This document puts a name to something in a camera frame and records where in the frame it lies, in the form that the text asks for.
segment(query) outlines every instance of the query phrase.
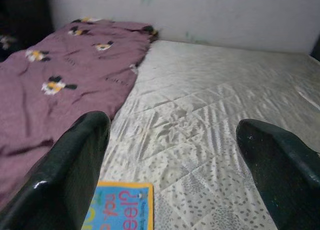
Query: wall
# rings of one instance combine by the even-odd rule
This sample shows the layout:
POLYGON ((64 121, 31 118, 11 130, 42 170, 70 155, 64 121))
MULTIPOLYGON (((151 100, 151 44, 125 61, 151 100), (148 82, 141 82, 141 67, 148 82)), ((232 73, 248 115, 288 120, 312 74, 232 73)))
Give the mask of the wall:
POLYGON ((310 53, 320 0, 50 0, 56 27, 79 17, 152 23, 161 38, 310 53))

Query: mattress pattern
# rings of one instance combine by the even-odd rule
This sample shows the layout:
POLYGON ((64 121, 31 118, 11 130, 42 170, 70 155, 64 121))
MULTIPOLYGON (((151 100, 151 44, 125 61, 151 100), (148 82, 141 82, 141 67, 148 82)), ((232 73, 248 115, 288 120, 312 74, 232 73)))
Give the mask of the mattress pattern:
POLYGON ((158 41, 138 71, 100 179, 153 183, 156 230, 277 229, 236 127, 263 120, 319 150, 320 65, 304 55, 158 41))

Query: book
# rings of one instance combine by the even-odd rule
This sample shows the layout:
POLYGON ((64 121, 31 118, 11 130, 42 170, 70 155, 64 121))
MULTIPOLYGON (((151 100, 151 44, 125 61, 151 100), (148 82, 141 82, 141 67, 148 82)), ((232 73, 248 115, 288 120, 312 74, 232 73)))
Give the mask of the book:
POLYGON ((149 183, 98 182, 81 230, 153 230, 149 183))

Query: yellow book border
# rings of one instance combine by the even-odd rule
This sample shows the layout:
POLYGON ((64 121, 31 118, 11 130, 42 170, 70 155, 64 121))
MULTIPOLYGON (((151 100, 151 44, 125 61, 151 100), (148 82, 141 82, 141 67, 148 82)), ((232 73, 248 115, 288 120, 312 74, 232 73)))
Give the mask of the yellow book border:
POLYGON ((151 183, 98 182, 98 187, 148 188, 148 230, 154 230, 154 187, 151 183))

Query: mattress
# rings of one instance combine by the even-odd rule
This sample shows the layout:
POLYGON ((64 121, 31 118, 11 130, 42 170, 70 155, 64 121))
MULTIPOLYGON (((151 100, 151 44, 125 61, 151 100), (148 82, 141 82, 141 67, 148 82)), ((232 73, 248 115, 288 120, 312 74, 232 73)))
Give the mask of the mattress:
POLYGON ((319 150, 319 63, 157 41, 112 123, 100 179, 153 183, 156 230, 277 229, 237 148, 244 118, 319 150))

